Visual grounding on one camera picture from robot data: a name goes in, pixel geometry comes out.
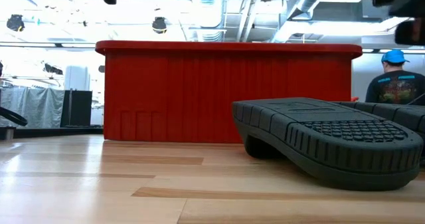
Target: wooden table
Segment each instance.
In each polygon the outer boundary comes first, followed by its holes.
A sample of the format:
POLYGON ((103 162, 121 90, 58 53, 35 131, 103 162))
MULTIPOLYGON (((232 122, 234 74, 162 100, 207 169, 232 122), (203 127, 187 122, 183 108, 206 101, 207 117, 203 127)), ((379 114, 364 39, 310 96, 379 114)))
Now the wooden table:
POLYGON ((240 144, 12 140, 0 223, 425 223, 425 173, 397 191, 343 191, 240 144))

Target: man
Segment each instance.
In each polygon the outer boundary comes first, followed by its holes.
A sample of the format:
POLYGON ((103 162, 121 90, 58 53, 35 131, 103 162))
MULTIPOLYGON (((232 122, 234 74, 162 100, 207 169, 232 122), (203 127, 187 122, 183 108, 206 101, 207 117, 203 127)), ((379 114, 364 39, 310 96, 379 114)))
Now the man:
POLYGON ((425 105, 425 76, 403 70, 404 53, 389 51, 381 61, 384 74, 369 84, 366 102, 425 105))

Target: gray curtain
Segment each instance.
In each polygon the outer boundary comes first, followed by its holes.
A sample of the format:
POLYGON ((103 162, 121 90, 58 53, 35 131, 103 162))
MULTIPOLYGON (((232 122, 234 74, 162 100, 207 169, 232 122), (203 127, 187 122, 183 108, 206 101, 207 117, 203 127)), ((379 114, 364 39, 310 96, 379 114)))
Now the gray curtain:
POLYGON ((6 88, 1 91, 0 106, 28 120, 25 127, 0 117, 0 126, 17 128, 60 128, 64 90, 51 88, 6 88))

